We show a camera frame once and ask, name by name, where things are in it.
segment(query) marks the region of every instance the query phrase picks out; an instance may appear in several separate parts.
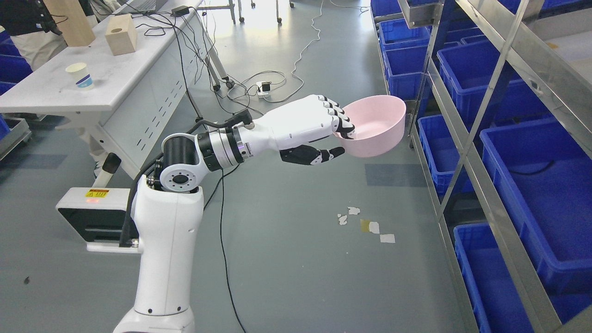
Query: black shirt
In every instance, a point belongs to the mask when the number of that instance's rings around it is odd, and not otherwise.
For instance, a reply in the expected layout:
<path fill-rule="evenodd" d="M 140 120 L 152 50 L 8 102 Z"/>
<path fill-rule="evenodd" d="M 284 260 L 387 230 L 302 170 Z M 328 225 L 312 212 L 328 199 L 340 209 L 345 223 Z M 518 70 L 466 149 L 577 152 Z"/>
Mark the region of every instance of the black shirt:
<path fill-rule="evenodd" d="M 88 0 L 78 0 L 86 16 L 94 15 Z M 0 25 L 10 36 L 19 36 L 36 31 L 43 31 L 37 27 L 40 18 L 33 10 L 31 0 L 0 0 Z"/>

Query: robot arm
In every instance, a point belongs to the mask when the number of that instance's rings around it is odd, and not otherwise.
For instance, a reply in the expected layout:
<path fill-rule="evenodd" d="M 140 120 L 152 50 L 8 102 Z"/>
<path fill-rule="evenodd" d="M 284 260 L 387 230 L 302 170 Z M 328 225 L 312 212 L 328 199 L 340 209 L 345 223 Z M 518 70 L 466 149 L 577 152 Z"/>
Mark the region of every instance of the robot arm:
<path fill-rule="evenodd" d="M 130 191 L 128 205 L 135 203 L 133 209 L 128 208 L 120 246 L 129 246 L 135 223 L 134 236 L 139 237 L 135 244 L 142 253 L 140 277 L 134 307 L 114 333 L 195 332 L 189 291 L 204 204 L 199 185 L 206 174 L 243 163 L 265 150 L 278 151 L 286 162 L 326 162 L 343 154 L 343 148 L 320 151 L 304 144 L 333 133 L 351 138 L 354 131 L 343 110 L 319 95 L 285 104 L 257 120 L 242 111 L 224 124 L 200 121 L 196 126 L 201 123 L 215 130 L 168 136 L 154 176 L 140 174 L 137 192 Z"/>
<path fill-rule="evenodd" d="M 305 143 L 333 133 L 351 139 L 355 127 L 337 103 L 309 95 L 252 120 L 247 111 L 221 128 L 198 135 L 178 133 L 162 144 L 156 179 L 165 191 L 189 192 L 206 174 L 230 168 L 263 151 L 278 151 L 285 162 L 316 165 L 345 152 L 342 147 L 318 150 Z"/>

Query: concrete floor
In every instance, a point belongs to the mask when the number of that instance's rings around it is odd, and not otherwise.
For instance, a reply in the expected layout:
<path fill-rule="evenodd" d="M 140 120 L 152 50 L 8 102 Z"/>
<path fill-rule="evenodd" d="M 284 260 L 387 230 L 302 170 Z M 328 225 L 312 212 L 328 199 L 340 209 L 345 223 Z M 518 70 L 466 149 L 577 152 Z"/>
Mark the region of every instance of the concrete floor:
<path fill-rule="evenodd" d="M 301 0 L 290 9 L 282 0 L 281 26 L 273 2 L 251 9 L 245 1 L 244 24 L 233 25 L 228 10 L 208 12 L 227 72 L 241 80 L 283 71 L 288 83 L 271 99 L 284 98 L 299 84 L 289 72 L 316 37 L 310 23 L 320 4 Z M 385 93 L 369 12 L 324 1 L 316 26 L 321 41 L 303 53 L 297 74 L 305 85 L 291 100 L 325 94 L 346 105 Z M 229 117 L 205 78 L 192 94 L 207 119 Z M 231 112 L 242 109 L 221 103 Z M 251 106 L 266 112 L 277 105 L 253 100 Z M 183 100 L 163 135 L 185 131 L 192 112 Z M 93 182 L 85 144 L 73 131 L 53 130 L 60 121 L 32 124 L 33 139 L 0 162 L 0 332 L 111 332 L 134 303 L 139 256 L 86 252 L 54 209 L 68 188 Z M 463 331 L 425 180 L 406 140 L 376 158 L 344 155 L 315 167 L 286 164 L 270 152 L 226 178 L 223 236 L 247 332 Z M 333 137 L 316 143 L 338 144 Z M 207 196 L 219 177 L 210 174 L 203 182 Z M 110 185 L 130 187 L 131 180 L 119 171 Z M 195 249 L 191 305 L 200 333 L 241 332 L 224 278 L 221 198 L 218 193 L 205 211 Z M 339 225 L 337 214 L 348 206 L 361 213 Z M 359 219 L 378 222 L 396 243 L 361 232 Z"/>

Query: power adapter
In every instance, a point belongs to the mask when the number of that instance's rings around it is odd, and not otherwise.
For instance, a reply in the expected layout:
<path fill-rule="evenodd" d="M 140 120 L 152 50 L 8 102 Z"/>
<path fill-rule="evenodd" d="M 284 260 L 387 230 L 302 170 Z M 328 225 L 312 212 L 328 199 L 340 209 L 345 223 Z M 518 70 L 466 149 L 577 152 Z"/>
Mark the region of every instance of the power adapter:
<path fill-rule="evenodd" d="M 271 90 L 271 82 L 269 82 L 269 81 L 257 82 L 257 96 L 259 98 L 265 98 L 266 96 L 268 96 L 270 90 Z"/>
<path fill-rule="evenodd" d="M 170 11 L 170 16 L 172 17 L 181 17 L 187 14 L 189 14 L 189 7 L 187 6 L 178 6 Z"/>

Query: plastic bowl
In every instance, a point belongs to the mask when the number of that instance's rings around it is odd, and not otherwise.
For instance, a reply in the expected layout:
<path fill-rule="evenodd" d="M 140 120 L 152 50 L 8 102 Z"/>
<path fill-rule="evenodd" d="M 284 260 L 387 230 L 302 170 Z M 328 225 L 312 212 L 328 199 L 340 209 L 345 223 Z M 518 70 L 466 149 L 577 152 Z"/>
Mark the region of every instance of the plastic bowl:
<path fill-rule="evenodd" d="M 356 126 L 353 139 L 336 133 L 345 152 L 355 157 L 374 157 L 390 151 L 405 132 L 405 102 L 390 95 L 357 100 L 343 108 Z"/>

